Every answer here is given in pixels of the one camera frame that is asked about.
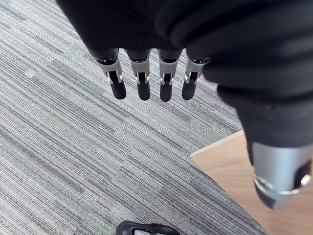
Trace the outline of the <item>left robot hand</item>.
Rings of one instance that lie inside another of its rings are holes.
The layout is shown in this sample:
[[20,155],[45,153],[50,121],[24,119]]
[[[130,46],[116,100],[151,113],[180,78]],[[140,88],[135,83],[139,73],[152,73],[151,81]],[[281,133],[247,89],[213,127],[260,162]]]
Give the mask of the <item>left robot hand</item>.
[[107,77],[126,97],[118,52],[131,61],[142,100],[150,97],[149,55],[159,54],[160,98],[169,101],[177,63],[188,55],[182,97],[200,76],[235,108],[254,186],[275,210],[312,178],[313,3],[310,0],[60,0]]

